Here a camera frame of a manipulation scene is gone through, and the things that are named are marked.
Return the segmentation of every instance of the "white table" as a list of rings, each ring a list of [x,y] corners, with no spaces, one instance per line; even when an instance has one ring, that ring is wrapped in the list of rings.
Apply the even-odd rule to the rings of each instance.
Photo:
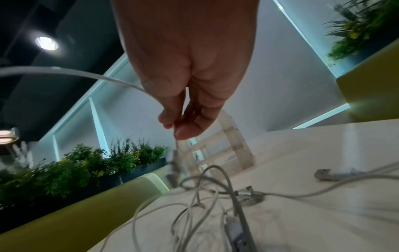
[[[257,165],[232,177],[234,189],[252,185],[265,192],[313,192],[331,184],[316,181],[317,169],[367,171],[398,161],[399,120],[268,132],[249,146]],[[191,197],[173,198],[160,198],[143,212]],[[399,251],[399,181],[358,182],[308,202],[270,196],[245,208],[258,251]],[[137,222],[143,251],[172,251],[170,224],[181,210],[164,208]],[[194,213],[200,216],[201,211]],[[219,216],[208,219],[199,231],[188,251],[222,251]],[[101,245],[90,252],[99,251]],[[134,251],[131,226],[118,231],[104,251]]]

